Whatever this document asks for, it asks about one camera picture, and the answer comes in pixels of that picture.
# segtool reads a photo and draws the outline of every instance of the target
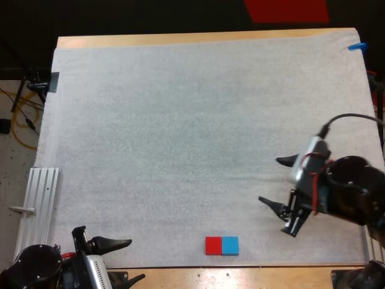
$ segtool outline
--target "black cable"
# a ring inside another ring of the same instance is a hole
[[[3,92],[5,95],[7,95],[10,99],[11,99],[11,101],[14,103],[14,100],[13,100],[13,98],[12,98],[12,96],[10,96],[5,90],[3,90],[1,87],[0,87],[0,91],[1,92]],[[20,110],[20,112],[26,117],[26,114],[24,113],[24,111],[22,111],[22,109],[20,108],[20,107],[17,107],[19,110]]]
[[[12,100],[12,102],[14,102],[12,96],[10,96],[10,95],[9,95],[5,90],[3,90],[1,87],[0,87],[0,91],[3,92],[4,94],[6,94],[6,95]],[[31,101],[31,100],[29,100],[29,99],[26,99],[26,100],[24,100],[24,98],[20,98],[20,99],[19,99],[19,102],[22,102],[23,104],[29,105],[30,107],[36,108],[36,109],[38,109],[38,110],[40,110],[40,111],[43,111],[40,107],[35,107],[34,105],[31,105],[31,104],[27,103],[27,101],[32,102],[33,104],[39,105],[39,106],[41,106],[41,107],[44,107],[43,105],[38,104],[37,102]]]
[[[331,125],[331,123],[334,122],[335,120],[341,119],[343,117],[360,117],[362,119],[373,120],[374,122],[377,122],[379,125],[385,126],[385,123],[382,120],[376,119],[375,117],[372,117],[372,116],[366,116],[364,114],[359,114],[359,113],[343,113],[343,114],[339,114],[338,116],[334,116],[332,119],[330,119],[321,128],[320,132],[318,133],[318,136],[321,137],[321,138],[325,138],[327,133],[329,132],[329,126]]]
[[[14,103],[13,98],[12,98],[12,97],[11,97],[5,90],[3,90],[1,87],[0,87],[0,91],[3,92],[3,93],[5,93],[5,94],[11,99],[11,101]],[[33,130],[37,135],[39,135],[39,133],[36,131],[36,127],[35,127],[34,123],[32,122],[32,120],[30,120],[30,119],[26,116],[26,114],[24,113],[24,111],[22,111],[22,109],[21,109],[20,107],[18,107],[18,106],[16,106],[16,107],[17,107],[17,109],[20,110],[20,112],[24,115],[24,117],[25,117],[25,122],[26,122],[26,124],[28,125],[28,127],[29,127],[31,130]]]

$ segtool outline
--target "table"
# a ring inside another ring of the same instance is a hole
[[[348,28],[281,31],[241,31],[229,33],[150,34],[117,36],[59,37],[58,48],[93,48],[158,45],[242,39],[302,37]],[[358,268],[352,264],[349,269]],[[262,267],[262,268],[182,268],[130,269],[129,276],[145,273],[134,288],[332,288],[330,271],[338,267]]]

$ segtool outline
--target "red object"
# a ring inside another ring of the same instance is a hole
[[[325,0],[244,0],[254,23],[329,23]]]
[[[76,253],[75,252],[68,252],[68,253],[64,253],[61,255],[61,257],[63,259],[69,259],[69,258],[73,258],[76,256]]]
[[[222,255],[222,237],[206,237],[206,255]]]

